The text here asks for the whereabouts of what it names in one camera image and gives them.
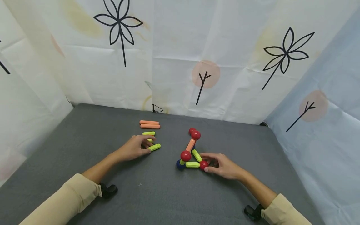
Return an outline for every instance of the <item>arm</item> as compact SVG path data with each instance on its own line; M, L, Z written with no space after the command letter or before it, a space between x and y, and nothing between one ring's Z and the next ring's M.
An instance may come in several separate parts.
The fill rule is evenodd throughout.
M82 175L75 174L20 224L66 224L72 217L82 212L97 196L102 196L98 184L114 165L151 153L148 147L153 144L147 139L155 140L155 137L150 135L133 136L122 147L86 170Z
M261 216L270 224L308 225L311 223L301 215L282 195L277 195L251 173L236 165L224 154L201 153L208 162L214 161L219 167L206 167L205 172L220 175L226 179L239 180L265 208Z

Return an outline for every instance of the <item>orange magnetic stick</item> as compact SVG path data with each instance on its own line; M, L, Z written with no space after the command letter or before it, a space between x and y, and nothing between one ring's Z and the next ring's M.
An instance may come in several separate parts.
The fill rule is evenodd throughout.
M158 121L140 120L140 124L159 124Z
M193 146L195 145L196 141L194 139L191 139L189 141L189 144L187 145L185 151L189 151L191 152L191 150L193 149Z
M160 129L159 124L140 124L140 127L146 129Z

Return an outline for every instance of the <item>gray table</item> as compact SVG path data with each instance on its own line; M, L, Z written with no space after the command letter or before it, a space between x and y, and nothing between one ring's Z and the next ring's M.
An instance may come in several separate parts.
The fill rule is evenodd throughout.
M275 192L283 193L313 224L323 224L273 132L263 126L185 116L78 105L46 142L0 188L0 224L18 224L73 174L83 172L141 134L139 120L155 120L161 149L118 165L104 183L118 186L69 224L253 224L243 213L258 203L237 181L175 163L201 132L198 152L222 152Z

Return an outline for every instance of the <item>white curtain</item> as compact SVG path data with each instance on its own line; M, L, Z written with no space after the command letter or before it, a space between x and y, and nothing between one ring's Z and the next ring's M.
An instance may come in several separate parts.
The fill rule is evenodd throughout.
M329 225L360 221L359 21L358 9L266 119Z
M0 41L1 186L72 106L2 0Z
M163 113L253 124L282 101L359 5L357 0L6 2L74 104L142 110L154 104ZM50 38L52 50L42 48Z

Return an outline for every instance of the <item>red ball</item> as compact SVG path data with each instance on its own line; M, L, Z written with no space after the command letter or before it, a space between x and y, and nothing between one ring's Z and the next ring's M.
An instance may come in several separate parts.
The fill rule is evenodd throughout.
M198 130L194 130L192 133L191 133L191 138L194 139L195 141L199 140L201 137L201 134Z
M180 158L184 162L188 162L191 159L191 153L188 151L182 151Z
M201 162L200 162L200 169L202 170L202 171L204 171L205 170L205 167L208 167L209 166L209 164L205 161L205 160L202 160Z
M195 129L195 128L193 128L193 127L192 127L192 128L190 128L190 129L189 129L189 134L191 135L191 133L192 133L194 130L196 130L196 129Z

